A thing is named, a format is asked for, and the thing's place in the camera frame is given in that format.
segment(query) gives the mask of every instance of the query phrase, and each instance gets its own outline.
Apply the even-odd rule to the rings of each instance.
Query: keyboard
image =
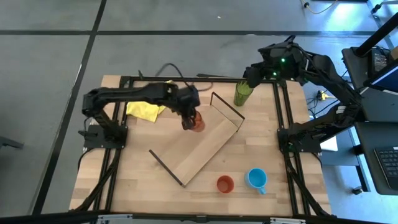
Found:
[[[388,186],[393,190],[398,190],[398,147],[375,148],[374,152]]]

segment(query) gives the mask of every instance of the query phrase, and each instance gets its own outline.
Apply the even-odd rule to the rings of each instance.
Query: gray floor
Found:
[[[0,30],[91,30],[100,0],[0,2]],[[319,11],[329,2],[311,1]],[[381,21],[396,12],[385,7]],[[111,1],[105,7],[100,30],[295,30],[374,31],[365,3],[338,3],[320,15],[303,11],[300,1]],[[392,42],[398,38],[393,33]],[[257,49],[286,36],[241,35],[125,35],[97,36],[68,126],[44,212],[67,211],[76,178],[83,138],[82,94],[100,85],[103,75],[151,76],[165,62],[173,62],[186,76],[197,73],[240,77],[245,66],[261,61]],[[341,49],[358,46],[366,36],[298,36],[305,50],[326,54],[338,73],[345,71]],[[88,36],[0,35],[0,136],[25,143],[23,150],[0,150],[0,217],[25,215],[35,197],[53,139],[75,81]],[[387,47],[384,41],[379,45]],[[176,75],[167,70],[165,75]],[[307,98],[322,89],[308,84]],[[322,108],[329,101],[317,106]],[[355,169],[325,167],[332,212],[342,218],[394,222],[397,197],[370,193],[353,196],[359,185]]]

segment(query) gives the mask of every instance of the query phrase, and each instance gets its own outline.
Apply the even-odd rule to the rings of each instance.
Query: orange cup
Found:
[[[217,189],[224,194],[230,193],[234,189],[234,180],[227,175],[219,177],[217,180]]]
[[[197,115],[195,116],[195,126],[192,128],[194,132],[201,132],[205,128],[205,122],[201,118],[201,114],[197,111]]]

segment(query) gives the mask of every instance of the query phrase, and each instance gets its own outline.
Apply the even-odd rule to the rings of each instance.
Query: green cup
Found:
[[[237,83],[235,87],[234,104],[236,106],[243,106],[252,92],[253,88],[250,88],[247,82]]]

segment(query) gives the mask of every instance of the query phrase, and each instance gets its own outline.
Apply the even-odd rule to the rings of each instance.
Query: wooden table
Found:
[[[120,76],[105,75],[101,86],[118,87]],[[134,86],[146,82],[134,82]],[[197,82],[200,90],[210,83]],[[233,105],[234,83],[214,83],[213,88],[200,92],[201,106],[210,104],[214,91]],[[308,120],[303,90],[298,83],[288,82],[288,92],[295,122]],[[279,90],[285,125],[287,116],[282,89]],[[128,117],[129,132],[122,150],[111,210],[126,213],[207,214],[291,216],[289,188],[282,154],[279,152],[276,130],[279,127],[273,87],[256,87],[242,107],[233,105],[246,117],[240,130],[215,154],[201,171],[183,188],[148,152],[159,148],[169,135],[181,130],[180,117],[166,109],[156,123]],[[114,104],[105,111],[112,115]],[[76,208],[97,184],[104,149],[94,149],[82,160],[73,191],[70,208]],[[301,153],[305,183],[324,210],[330,212],[323,174],[319,161],[311,154]],[[244,183],[244,174],[259,167],[268,176],[267,194],[259,195]],[[234,180],[230,194],[217,191],[216,180],[229,175]],[[107,186],[101,199],[104,208]],[[303,213],[299,188],[296,186],[298,208]]]

